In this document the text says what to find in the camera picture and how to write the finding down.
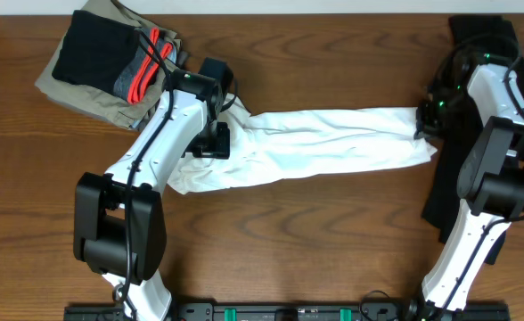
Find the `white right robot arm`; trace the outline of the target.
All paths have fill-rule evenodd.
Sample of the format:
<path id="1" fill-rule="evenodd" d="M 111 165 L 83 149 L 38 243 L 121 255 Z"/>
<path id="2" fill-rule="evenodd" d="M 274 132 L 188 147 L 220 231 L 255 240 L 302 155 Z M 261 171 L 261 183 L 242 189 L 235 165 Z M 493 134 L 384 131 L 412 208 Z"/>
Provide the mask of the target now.
<path id="1" fill-rule="evenodd" d="M 417 138 L 440 138 L 449 179 L 430 205 L 447 236 L 404 320 L 508 320 L 500 302 L 468 301 L 478 272 L 508 228 L 524 220 L 524 95 L 517 41 L 482 35 L 456 45 L 416 112 Z"/>

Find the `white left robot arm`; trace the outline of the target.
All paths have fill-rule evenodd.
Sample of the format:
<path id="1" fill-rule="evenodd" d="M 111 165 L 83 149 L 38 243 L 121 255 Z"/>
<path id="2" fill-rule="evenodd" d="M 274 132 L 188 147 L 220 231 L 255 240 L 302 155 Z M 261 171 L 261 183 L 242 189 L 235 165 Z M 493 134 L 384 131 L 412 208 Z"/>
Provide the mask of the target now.
<path id="1" fill-rule="evenodd" d="M 73 253 L 113 287 L 111 305 L 69 306 L 66 320 L 167 320 L 172 295 L 162 282 L 167 231 L 162 194 L 186 154 L 226 160 L 230 130 L 219 121 L 233 72 L 207 58 L 199 72 L 173 70 L 157 110 L 106 172 L 86 172 L 75 191 Z"/>

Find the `white printed t-shirt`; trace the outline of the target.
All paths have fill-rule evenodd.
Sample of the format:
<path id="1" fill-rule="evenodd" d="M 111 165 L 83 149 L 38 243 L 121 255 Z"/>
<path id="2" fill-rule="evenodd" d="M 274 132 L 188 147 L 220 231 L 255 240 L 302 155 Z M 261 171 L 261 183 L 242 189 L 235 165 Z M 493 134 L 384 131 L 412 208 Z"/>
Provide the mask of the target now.
<path id="1" fill-rule="evenodd" d="M 321 174 L 401 169 L 437 149 L 415 138 L 414 107 L 251 114 L 241 100 L 219 118 L 230 129 L 226 160 L 183 157 L 168 185 L 180 194 L 270 184 Z"/>

